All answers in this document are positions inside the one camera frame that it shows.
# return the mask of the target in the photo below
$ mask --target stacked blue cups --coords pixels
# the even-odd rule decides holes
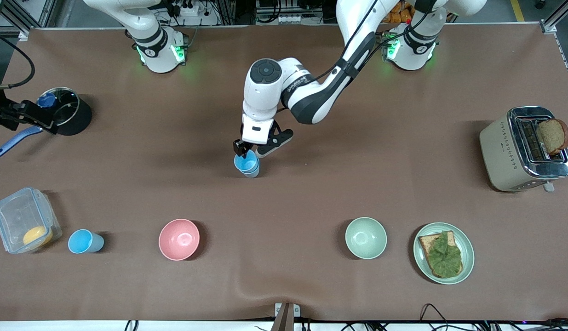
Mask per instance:
[[[235,155],[234,163],[235,168],[247,178],[255,178],[259,175],[259,159],[254,151],[248,151],[246,157]]]

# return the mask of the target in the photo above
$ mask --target green plate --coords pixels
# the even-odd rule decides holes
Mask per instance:
[[[435,276],[431,272],[431,268],[429,267],[427,259],[425,258],[425,252],[423,251],[423,247],[419,242],[419,237],[441,233],[442,231],[453,231],[453,236],[456,239],[456,246],[460,249],[460,251],[462,251],[463,270],[458,276],[451,278],[440,278]],[[470,239],[468,239],[468,237],[462,232],[462,230],[447,223],[437,222],[425,225],[414,238],[413,254],[414,260],[417,262],[417,265],[425,274],[425,276],[429,277],[430,280],[436,281],[440,284],[458,284],[459,282],[465,280],[467,276],[471,274],[471,270],[474,268],[474,249],[471,247]]]

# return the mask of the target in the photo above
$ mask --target bread slice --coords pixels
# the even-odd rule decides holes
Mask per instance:
[[[436,233],[430,235],[423,235],[422,237],[419,237],[419,242],[421,243],[421,247],[423,247],[423,251],[425,252],[425,260],[427,260],[427,263],[429,263],[429,252],[431,251],[433,245],[435,244],[435,239],[439,238],[440,236],[441,233]],[[450,246],[456,245],[456,238],[453,236],[453,231],[448,231],[448,245]],[[433,270],[431,264],[429,264],[429,268],[431,268],[431,271],[436,277],[443,278],[435,273],[435,270]],[[458,271],[458,274],[460,274],[462,270],[463,270],[463,265],[460,265],[460,270]]]
[[[538,135],[549,155],[556,155],[561,149],[568,147],[568,126],[561,120],[541,122]]]

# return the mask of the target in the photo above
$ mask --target cable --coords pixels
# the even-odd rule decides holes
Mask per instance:
[[[218,10],[218,7],[214,2],[211,2],[211,4],[212,4],[212,7],[214,8],[214,15],[216,15],[217,18],[219,18],[218,16],[220,15],[220,17],[222,17],[223,20],[227,21],[227,24],[232,25],[231,18],[224,16],[223,13],[220,10]]]
[[[267,21],[261,21],[261,19],[255,17],[257,22],[259,22],[259,23],[272,23],[273,21],[275,21],[280,16],[280,13],[282,12],[282,1],[281,0],[278,0],[277,2],[275,0],[273,0],[273,1],[274,1],[274,13],[271,15],[271,17]],[[277,14],[275,13],[276,6],[279,7]]]
[[[319,21],[319,24],[322,23],[322,20],[323,20],[323,19],[336,19],[336,18],[337,18],[337,15],[335,15],[335,16],[333,16],[333,17],[327,17],[327,18],[325,18],[324,15],[323,15],[323,16],[321,16],[321,19],[320,19],[320,21]]]
[[[404,31],[401,34],[397,34],[397,35],[393,36],[392,38],[388,38],[387,40],[382,40],[382,42],[380,42],[380,44],[378,46],[376,46],[376,48],[374,48],[374,51],[372,51],[372,53],[370,53],[370,55],[368,55],[366,60],[363,61],[362,66],[366,65],[366,63],[368,63],[370,61],[370,59],[372,59],[374,54],[376,54],[376,52],[378,52],[378,50],[382,46],[384,46],[385,44],[388,44],[388,42],[390,42],[392,40],[395,40],[397,38],[400,38],[401,36],[406,35],[410,30],[414,30],[416,27],[418,27],[418,25],[421,24],[425,20],[425,17],[427,17],[427,15],[429,15],[429,13],[431,13],[431,11],[433,11],[433,6],[435,6],[435,3],[436,3],[436,1],[434,1],[433,4],[431,4],[429,6],[427,11],[423,14],[423,17],[415,25],[413,25],[410,29],[404,29]]]
[[[345,325],[345,327],[343,327],[343,329],[341,329],[341,331],[345,331],[345,329],[347,329],[347,327],[349,327],[352,331],[356,331],[356,330],[352,327],[352,325],[354,325],[354,324],[355,324],[355,323],[351,323],[351,324],[347,323],[347,325]]]
[[[126,326],[124,327],[124,331],[128,331],[128,326],[131,324],[132,320],[128,320]],[[138,329],[138,320],[135,320],[135,326],[132,327],[132,331],[137,331]]]
[[[508,322],[509,325],[511,325],[512,327],[514,327],[515,329],[517,329],[517,331],[527,331],[524,329],[521,329],[519,326],[517,326],[515,323],[513,323],[512,321]],[[556,330],[556,331],[568,331],[568,329],[565,329],[559,325],[556,326],[550,326],[550,327],[546,327],[544,329],[539,329],[539,330],[535,330],[535,331],[552,331],[552,330]]]
[[[185,48],[190,48],[194,43],[194,39],[196,39],[196,34],[198,34],[198,28],[200,25],[197,25],[196,30],[194,30],[194,35],[192,35],[192,41],[190,41]]]
[[[5,42],[6,44],[9,44],[13,49],[17,50],[17,52],[19,52],[20,55],[22,55],[28,61],[28,64],[30,65],[30,73],[28,74],[28,76],[26,78],[24,78],[20,82],[14,83],[14,84],[0,85],[0,90],[8,90],[8,88],[15,88],[15,87],[23,86],[24,84],[29,82],[32,79],[32,77],[34,77],[34,73],[35,73],[34,63],[28,57],[28,55],[26,55],[26,53],[23,52],[20,48],[18,48],[15,44],[11,43],[9,40],[4,38],[3,36],[0,36],[0,39],[2,39],[3,42]]]
[[[202,4],[202,1],[198,2],[198,4],[200,4],[202,7],[204,7],[204,9],[210,9],[210,7],[206,7],[206,6],[208,6],[208,0],[206,0],[206,6],[204,6]]]
[[[437,312],[437,314],[439,314],[439,316],[443,319],[443,322],[445,323],[445,325],[440,325],[438,327],[433,327],[433,325],[431,323],[429,323],[429,326],[431,327],[431,331],[438,331],[439,329],[442,329],[444,327],[446,328],[446,331],[450,327],[454,328],[454,329],[462,330],[462,331],[476,331],[476,330],[465,329],[465,328],[459,327],[459,326],[450,325],[448,320],[443,316],[443,314],[441,314],[441,312],[439,312],[437,307],[435,307],[435,305],[432,304],[432,303],[425,303],[423,305],[421,315],[419,316],[419,322],[423,322],[423,318],[425,316],[425,313],[427,312],[427,308],[429,308],[429,307],[432,307]]]
[[[364,22],[366,21],[366,18],[368,17],[368,15],[370,15],[370,13],[372,12],[372,9],[374,9],[374,6],[376,6],[376,4],[378,3],[378,0],[375,0],[372,5],[370,6],[370,9],[367,10],[366,14],[364,15],[364,17],[361,19],[361,22],[359,22],[359,25],[357,26],[357,29],[353,32],[353,34],[351,35],[351,37],[349,37],[349,40],[347,41],[347,44],[345,44],[345,47],[343,47],[343,51],[341,52],[341,56],[339,58],[343,58],[343,55],[345,55],[345,52],[347,51],[347,48],[349,47],[349,44],[351,44],[351,41],[353,40],[353,38],[355,38],[355,36],[357,35],[357,32],[359,31],[359,29],[361,28],[361,26],[364,24]],[[305,82],[304,84],[300,84],[298,87],[301,86],[305,86],[307,84],[310,84],[314,81],[318,81],[319,79],[321,79],[322,77],[324,77],[326,74],[330,73],[331,71],[333,71],[333,69],[335,69],[335,67],[337,66],[337,63],[335,63],[334,65],[332,65],[332,67],[330,67],[329,69],[327,69],[324,73],[320,74],[318,77],[315,77],[307,82]]]

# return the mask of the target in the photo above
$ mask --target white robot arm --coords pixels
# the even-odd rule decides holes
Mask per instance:
[[[447,1],[414,1],[414,20],[412,26],[408,24],[403,27],[403,35],[415,35],[422,38],[425,44],[432,39],[434,43],[445,22],[446,9],[443,6]],[[273,120],[280,101],[301,124],[316,124],[324,119],[339,94],[357,77],[372,56],[376,45],[376,30],[397,2],[398,0],[337,1],[337,21],[345,48],[322,84],[295,58],[280,61],[260,59],[253,63],[245,81],[242,140],[234,141],[237,155],[245,156],[253,145],[258,145],[256,154],[264,157],[292,138],[292,130],[281,131]],[[452,12],[471,15],[479,11],[486,0],[451,2],[454,3],[449,8]],[[440,19],[443,22],[438,27],[436,21]],[[402,38],[400,34],[395,36],[396,39],[399,37]],[[421,52],[420,46],[411,45],[414,48],[403,47],[403,52],[397,54],[395,59],[407,58],[410,59],[408,62],[413,62],[411,58],[414,58],[414,62],[422,61],[424,65],[432,48],[427,47]]]
[[[187,40],[170,27],[162,27],[147,9],[161,0],[84,0],[120,22],[137,44],[141,61],[155,73],[167,73],[185,63]]]

